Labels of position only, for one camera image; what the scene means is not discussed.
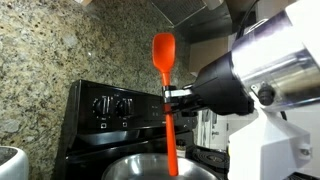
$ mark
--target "black knob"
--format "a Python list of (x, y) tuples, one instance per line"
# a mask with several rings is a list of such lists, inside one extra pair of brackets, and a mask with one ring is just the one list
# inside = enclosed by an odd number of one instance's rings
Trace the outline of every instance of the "black knob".
[(94, 102), (94, 112), (101, 117), (105, 117), (112, 113), (113, 98), (110, 96), (103, 96)]
[(132, 99), (123, 99), (117, 103), (116, 114), (119, 117), (127, 117), (133, 115)]
[(275, 91), (272, 86), (263, 84), (258, 92), (258, 98), (262, 105), (270, 106), (274, 101)]

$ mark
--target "silicone spatula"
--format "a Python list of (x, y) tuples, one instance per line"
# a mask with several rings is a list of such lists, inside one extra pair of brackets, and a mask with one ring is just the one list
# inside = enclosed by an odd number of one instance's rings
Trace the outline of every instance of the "silicone spatula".
[[(175, 39), (171, 33), (159, 33), (153, 38), (152, 56), (153, 65), (161, 73), (162, 85), (170, 85), (170, 71), (173, 67), (175, 56)], [(165, 111), (169, 111), (171, 107), (169, 104), (165, 104), (164, 108)], [(165, 117), (169, 174), (170, 176), (177, 176), (178, 160), (173, 117), (171, 113), (167, 113)]]

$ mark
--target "stainless steel bowl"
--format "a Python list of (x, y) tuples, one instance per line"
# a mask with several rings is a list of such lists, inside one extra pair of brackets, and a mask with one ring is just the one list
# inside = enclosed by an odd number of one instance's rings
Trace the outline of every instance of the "stainless steel bowl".
[(168, 174), (167, 155), (137, 154), (127, 156), (111, 164), (102, 180), (216, 180), (219, 179), (207, 167), (185, 158), (178, 158), (179, 175)]

